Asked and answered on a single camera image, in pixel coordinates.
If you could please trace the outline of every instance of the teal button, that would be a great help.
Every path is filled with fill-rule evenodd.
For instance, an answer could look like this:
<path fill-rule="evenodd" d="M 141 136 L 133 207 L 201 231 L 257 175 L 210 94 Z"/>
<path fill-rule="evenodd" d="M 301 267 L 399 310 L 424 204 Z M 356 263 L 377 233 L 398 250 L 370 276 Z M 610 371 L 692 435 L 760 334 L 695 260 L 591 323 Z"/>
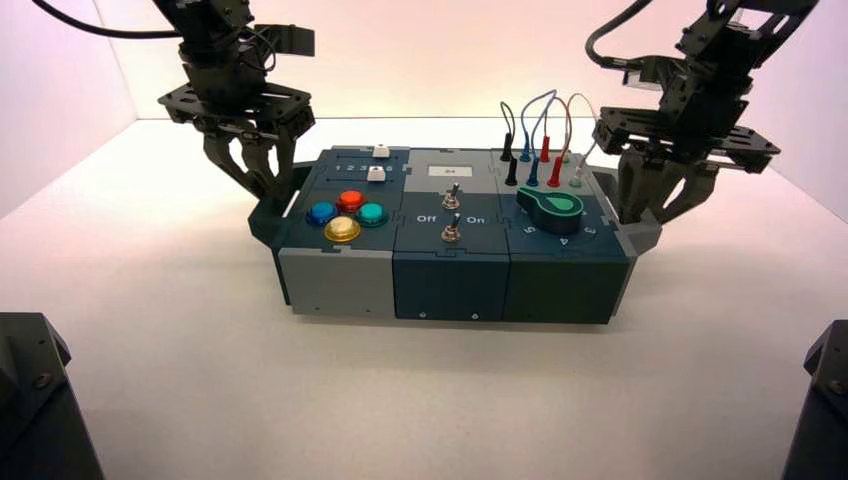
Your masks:
<path fill-rule="evenodd" d="M 363 227 L 379 227 L 386 223 L 388 216 L 379 203 L 366 203 L 359 207 L 356 219 Z"/>

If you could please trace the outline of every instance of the white table surface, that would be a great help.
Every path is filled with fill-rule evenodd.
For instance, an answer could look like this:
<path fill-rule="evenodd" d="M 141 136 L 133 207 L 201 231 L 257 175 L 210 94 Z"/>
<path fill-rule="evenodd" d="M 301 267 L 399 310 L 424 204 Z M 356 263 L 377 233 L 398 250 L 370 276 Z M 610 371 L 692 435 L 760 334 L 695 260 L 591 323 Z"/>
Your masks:
<path fill-rule="evenodd" d="M 503 131 L 324 120 L 297 158 Z M 0 220 L 0 310 L 67 340 L 109 478 L 775 478 L 804 353 L 848 316 L 848 226 L 772 170 L 723 172 L 603 327 L 293 315 L 253 205 L 190 126 L 144 121 Z"/>

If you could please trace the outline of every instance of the round arcade button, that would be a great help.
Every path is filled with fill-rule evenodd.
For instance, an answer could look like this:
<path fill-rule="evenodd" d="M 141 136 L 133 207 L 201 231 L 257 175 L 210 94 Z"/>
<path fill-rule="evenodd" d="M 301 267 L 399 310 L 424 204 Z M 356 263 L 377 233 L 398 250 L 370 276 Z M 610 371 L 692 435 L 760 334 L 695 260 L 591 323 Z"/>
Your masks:
<path fill-rule="evenodd" d="M 324 236 L 331 242 L 345 243 L 359 236 L 362 228 L 350 217 L 336 217 L 324 227 Z"/>
<path fill-rule="evenodd" d="M 345 213 L 353 213 L 359 210 L 359 207 L 365 203 L 365 195 L 358 190 L 348 190 L 339 195 L 339 200 L 336 202 L 339 210 Z"/>
<path fill-rule="evenodd" d="M 306 212 L 306 221 L 311 225 L 324 226 L 338 214 L 336 206 L 332 203 L 318 202 Z"/>
<path fill-rule="evenodd" d="M 363 227 L 373 228 L 386 223 L 389 217 L 379 203 L 366 203 L 359 208 L 356 219 Z"/>

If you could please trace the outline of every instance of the red button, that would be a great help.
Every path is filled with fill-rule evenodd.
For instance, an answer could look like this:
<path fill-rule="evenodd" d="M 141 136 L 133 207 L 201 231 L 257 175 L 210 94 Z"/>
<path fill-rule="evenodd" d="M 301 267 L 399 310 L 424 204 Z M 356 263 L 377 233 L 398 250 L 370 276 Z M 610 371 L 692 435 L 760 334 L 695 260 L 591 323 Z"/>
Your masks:
<path fill-rule="evenodd" d="M 357 190 L 348 190 L 339 195 L 337 205 L 339 210 L 345 213 L 353 213 L 359 210 L 359 207 L 365 203 L 365 195 Z"/>

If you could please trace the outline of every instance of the small display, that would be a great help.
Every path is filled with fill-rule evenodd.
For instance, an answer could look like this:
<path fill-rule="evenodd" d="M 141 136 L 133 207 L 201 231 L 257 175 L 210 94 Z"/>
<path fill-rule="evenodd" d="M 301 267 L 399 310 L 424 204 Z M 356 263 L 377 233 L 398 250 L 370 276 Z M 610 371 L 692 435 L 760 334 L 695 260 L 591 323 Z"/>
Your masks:
<path fill-rule="evenodd" d="M 456 165 L 430 165 L 427 175 L 431 177 L 470 177 L 471 167 L 458 167 Z"/>

